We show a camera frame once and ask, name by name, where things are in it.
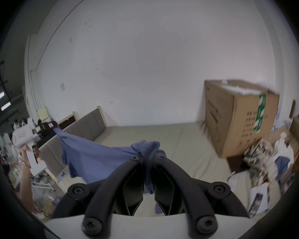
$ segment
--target beige bed sheet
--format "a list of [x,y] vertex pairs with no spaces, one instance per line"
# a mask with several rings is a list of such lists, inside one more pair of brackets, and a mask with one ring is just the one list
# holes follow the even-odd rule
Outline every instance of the beige bed sheet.
[[[227,160],[218,158],[207,135],[201,122],[123,126],[108,127],[95,142],[109,147],[121,147],[141,140],[159,141],[160,149],[190,177],[207,182],[227,183],[231,175]],[[144,195],[135,216],[157,216],[154,195]]]

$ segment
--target white wall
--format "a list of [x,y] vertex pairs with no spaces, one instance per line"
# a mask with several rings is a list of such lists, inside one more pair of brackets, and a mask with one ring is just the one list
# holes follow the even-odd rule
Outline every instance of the white wall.
[[97,105],[109,125],[203,120],[206,79],[261,82],[284,95],[252,0],[80,1],[59,0],[31,36],[31,106],[56,121]]

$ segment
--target headboard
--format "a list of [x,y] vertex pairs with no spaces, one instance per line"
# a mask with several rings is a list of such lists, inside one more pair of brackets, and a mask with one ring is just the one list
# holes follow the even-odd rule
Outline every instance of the headboard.
[[[64,129],[65,132],[94,141],[107,128],[100,106]],[[44,160],[49,172],[57,177],[65,168],[62,163],[62,147],[54,136],[40,147],[40,159]]]

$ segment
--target black ceiling beam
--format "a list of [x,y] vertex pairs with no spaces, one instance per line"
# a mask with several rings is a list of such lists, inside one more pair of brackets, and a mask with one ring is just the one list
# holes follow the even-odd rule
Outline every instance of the black ceiling beam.
[[2,78],[1,78],[1,73],[0,73],[0,83],[2,85],[2,88],[3,88],[4,92],[6,93],[7,97],[9,98],[9,101],[11,102],[11,97],[10,97],[9,92],[7,91],[6,86],[4,85],[4,82],[3,82]]

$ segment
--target person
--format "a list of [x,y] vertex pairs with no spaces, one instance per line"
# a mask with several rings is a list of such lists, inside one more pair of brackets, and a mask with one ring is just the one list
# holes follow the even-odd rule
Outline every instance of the person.
[[[27,156],[27,151],[31,151],[30,148],[27,145],[24,145],[21,149],[21,155],[22,155],[22,168],[21,168],[21,181],[20,181],[20,191],[16,193],[16,195],[19,197],[20,201],[24,205],[25,209],[27,209],[29,212],[40,218],[40,213],[38,212],[38,207],[34,204],[33,197],[32,197],[32,182],[31,182],[31,171],[30,171],[30,162]],[[35,147],[33,149],[34,155],[36,158],[40,155],[40,150]],[[9,184],[12,186],[12,183],[9,178],[10,171],[18,164],[18,161],[12,162],[10,164],[4,164],[2,162],[1,156],[0,156],[0,165],[2,167],[2,170],[4,172],[4,175],[7,177]]]
[[14,130],[20,128],[20,125],[19,125],[19,122],[17,119],[14,120],[13,128],[14,128]]
[[[25,209],[34,215],[38,215],[38,207],[34,204],[32,198],[32,183],[31,183],[31,172],[30,172],[30,162],[28,160],[27,151],[31,151],[27,145],[24,145],[21,149],[21,155],[23,160],[22,170],[21,170],[21,182],[20,182],[20,194],[19,198],[23,203]],[[40,151],[37,147],[33,149],[36,158],[39,157]]]

